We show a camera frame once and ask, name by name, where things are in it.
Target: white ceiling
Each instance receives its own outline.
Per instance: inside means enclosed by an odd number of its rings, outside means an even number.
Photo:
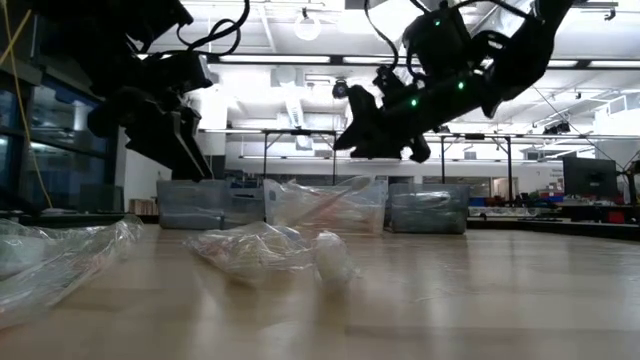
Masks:
[[[374,22],[380,28],[395,28],[408,25],[413,13],[409,0],[393,1],[388,16],[378,16]],[[429,8],[437,6],[437,0],[422,0]],[[530,0],[507,0],[512,4],[527,5]],[[205,36],[213,24],[223,18],[237,19],[242,12],[241,0],[191,0],[183,1],[194,17],[194,23],[182,30],[187,41]],[[242,41],[237,53],[282,53],[282,54],[389,54],[387,45],[378,39],[365,21],[362,11],[344,10],[344,0],[271,0],[252,1],[248,20],[242,27]],[[295,22],[301,15],[302,7],[307,7],[309,15],[321,23],[321,32],[313,41],[301,40],[295,34]],[[491,11],[494,5],[478,3],[474,7],[462,8],[468,28],[472,32],[483,29],[502,31],[503,26],[513,16],[504,11]],[[640,57],[640,6],[620,8],[615,19],[604,21],[607,10],[572,9],[566,17],[556,37],[554,58],[638,58]],[[361,34],[347,34],[341,31],[341,19],[357,22]],[[233,36],[220,39],[201,50],[220,52],[233,43]],[[183,49],[175,34],[175,29],[156,41],[152,51]]]
[[[211,70],[220,75],[220,90],[227,98],[228,119],[273,120],[278,113],[286,112],[285,99],[291,93],[282,87],[272,87],[271,70],[275,66],[262,65],[211,65]],[[361,84],[373,93],[371,85],[374,69],[348,66],[306,66],[304,74],[346,77],[350,85]],[[332,85],[314,85],[299,88],[305,113],[345,114],[346,100],[333,99]],[[536,84],[537,89],[558,111],[569,109],[574,124],[591,124],[593,112],[627,91],[640,89],[640,71],[593,71],[593,70],[549,70]],[[511,102],[502,104],[494,119],[487,119],[480,110],[472,111],[455,124],[474,124],[475,131],[504,129],[510,124],[530,125],[545,120],[555,114],[555,110],[534,89],[529,89]]]
[[[409,3],[408,0],[394,4]],[[182,30],[187,41],[194,41],[208,33],[208,29],[222,18],[236,19],[242,11],[239,0],[226,1],[183,1],[195,18],[194,24]],[[522,3],[509,0],[510,3]],[[423,0],[433,7],[437,1]],[[295,33],[295,22],[306,6],[312,17],[321,23],[321,32],[313,41],[300,39]],[[492,11],[493,4],[482,3],[465,11],[464,18],[471,31],[499,29],[508,19],[501,11]],[[342,0],[305,3],[304,1],[276,0],[254,2],[249,19],[242,27],[242,41],[236,53],[277,53],[277,54],[340,54],[378,55],[388,54],[387,45],[370,32],[364,24],[361,34],[341,31],[341,19],[359,11],[345,12]],[[566,18],[556,37],[554,58],[640,58],[640,12],[636,10],[618,11],[613,21],[604,21],[608,11],[587,11],[573,9]],[[407,22],[403,13],[391,13],[389,23]],[[202,50],[220,52],[233,42],[233,36],[205,46]],[[184,49],[170,31],[160,38],[151,51]],[[220,88],[227,98],[229,120],[273,120],[278,113],[285,112],[285,99],[290,95],[282,88],[271,87],[270,72],[274,66],[211,65],[211,70],[220,75]],[[363,84],[371,87],[375,68],[349,66],[302,66],[304,74],[320,74],[332,77],[343,76],[350,85]],[[536,87],[557,110],[571,109],[574,124],[590,124],[593,110],[602,106],[602,100],[612,100],[622,91],[640,89],[640,71],[593,71],[593,70],[550,70],[536,84]],[[316,85],[313,89],[299,89],[302,108],[305,113],[345,114],[347,102],[331,97],[331,85]],[[581,99],[576,99],[580,92]],[[517,130],[523,126],[544,120],[555,111],[533,89],[523,93],[512,102],[503,104],[496,117],[486,119],[482,113],[473,111],[454,121],[452,126],[473,127],[474,131],[491,129]]]

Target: table surface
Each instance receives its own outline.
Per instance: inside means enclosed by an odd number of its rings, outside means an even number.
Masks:
[[[0,331],[0,359],[637,359],[640,246],[512,231],[347,238],[359,276],[252,290],[147,226],[130,259],[45,318]]]

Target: glass wall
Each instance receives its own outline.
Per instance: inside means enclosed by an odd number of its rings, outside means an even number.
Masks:
[[[31,150],[38,161],[44,187],[56,208],[76,209],[81,185],[104,183],[103,159],[35,142],[31,144]],[[28,161],[26,176],[27,200],[35,204],[45,204],[46,199],[33,160]]]
[[[0,72],[0,186],[37,207],[47,207],[38,171],[54,208],[78,208],[82,185],[113,184],[117,139],[94,136],[88,115],[99,102],[45,76],[21,83],[31,144],[27,144],[13,78]],[[3,209],[17,208],[3,204]]]
[[[445,182],[453,185],[469,185],[471,197],[491,197],[491,178],[490,177],[452,177],[446,176]],[[424,184],[441,184],[440,176],[425,176],[422,178]]]
[[[51,141],[98,152],[107,151],[107,140],[94,136],[87,127],[87,118],[97,104],[72,92],[47,84],[38,86],[33,94],[31,133]]]

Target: clear plastic container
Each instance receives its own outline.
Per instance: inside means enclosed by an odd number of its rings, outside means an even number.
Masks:
[[[391,228],[399,233],[463,234],[467,230],[466,185],[393,184]]]
[[[223,180],[158,181],[157,188],[166,229],[229,229],[264,220],[262,190],[230,189]]]

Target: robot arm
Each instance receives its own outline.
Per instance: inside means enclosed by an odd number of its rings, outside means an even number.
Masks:
[[[511,38],[494,31],[472,38],[458,11],[471,2],[475,1],[448,7],[443,1],[440,9],[425,11],[407,27],[407,63],[416,55],[425,74],[413,73],[414,83],[404,86],[392,67],[378,69],[374,84],[384,95],[381,108],[363,88],[350,88],[353,122],[337,140],[337,150],[355,147],[352,157],[400,158],[400,151],[409,146],[412,160],[426,161],[431,152],[422,134],[476,108],[491,118],[503,101],[514,99],[544,75],[556,31],[575,3],[536,0],[529,14],[520,14],[525,21]],[[483,65],[487,60],[490,65]]]
[[[209,34],[170,57],[156,54],[140,59],[151,44],[174,26],[193,18],[179,0],[26,0],[56,31],[41,43],[41,52],[69,56],[88,75],[94,94],[106,100],[88,118],[99,137],[124,127],[128,149],[173,170],[173,178],[199,181],[212,177],[195,133],[200,115],[188,107],[185,94],[213,83],[202,52],[209,41],[236,33],[249,12],[236,21],[217,24]],[[218,31],[223,23],[231,23]],[[137,49],[133,41],[142,43]]]

